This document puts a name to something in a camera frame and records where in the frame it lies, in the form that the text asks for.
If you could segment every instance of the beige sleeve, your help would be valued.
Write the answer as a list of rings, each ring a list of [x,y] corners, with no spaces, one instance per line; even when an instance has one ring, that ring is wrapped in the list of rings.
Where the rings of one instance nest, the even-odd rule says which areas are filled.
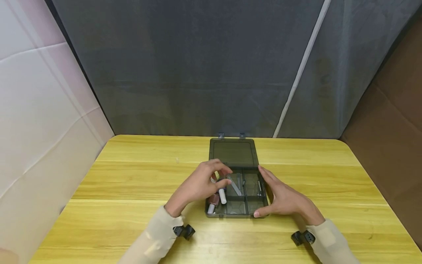
[[[173,227],[182,225],[182,216],[173,218],[161,206],[119,264],[157,264],[176,240]]]
[[[307,226],[306,229],[315,236],[312,248],[323,264],[360,264],[331,220],[327,219],[319,226]]]

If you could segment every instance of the forearm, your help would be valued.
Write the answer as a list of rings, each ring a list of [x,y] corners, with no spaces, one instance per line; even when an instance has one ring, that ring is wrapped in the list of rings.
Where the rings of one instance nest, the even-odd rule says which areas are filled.
[[[304,205],[301,215],[306,229],[315,236],[312,248],[323,264],[360,263],[351,252],[346,238],[331,220],[322,216],[311,200]]]
[[[315,236],[312,248],[323,264],[360,263],[351,252],[346,238],[331,220],[327,219],[319,226],[307,226],[306,229]]]
[[[157,264],[176,240],[173,227],[182,225],[181,216],[175,218],[161,206],[142,234],[120,259],[119,264]]]

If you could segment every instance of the brown cardboard panel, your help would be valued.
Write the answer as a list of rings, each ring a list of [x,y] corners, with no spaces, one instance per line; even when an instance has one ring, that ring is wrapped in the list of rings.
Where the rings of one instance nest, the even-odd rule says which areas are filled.
[[[422,19],[412,26],[374,82],[422,130]]]
[[[422,19],[368,87],[341,139],[422,248]]]
[[[373,84],[359,102],[342,140],[421,248],[421,131]]]

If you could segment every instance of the dark gray transparent box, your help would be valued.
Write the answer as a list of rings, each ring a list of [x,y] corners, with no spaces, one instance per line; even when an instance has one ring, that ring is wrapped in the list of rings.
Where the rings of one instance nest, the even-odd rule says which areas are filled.
[[[226,189],[226,204],[219,202],[209,218],[253,218],[256,209],[267,206],[266,183],[258,170],[258,157],[253,139],[211,139],[209,159],[218,158],[229,166],[233,182],[239,188],[239,196],[233,186]]]

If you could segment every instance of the wrist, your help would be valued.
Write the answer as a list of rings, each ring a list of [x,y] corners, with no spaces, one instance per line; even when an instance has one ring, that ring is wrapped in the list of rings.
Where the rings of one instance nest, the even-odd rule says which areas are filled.
[[[325,222],[325,218],[315,204],[308,198],[300,209],[300,215],[304,219],[307,226],[319,226]]]
[[[183,209],[185,209],[188,205],[188,202],[185,199],[178,197],[175,194],[176,193],[170,197],[164,206],[164,209],[168,212],[168,214],[174,218],[179,217]]]

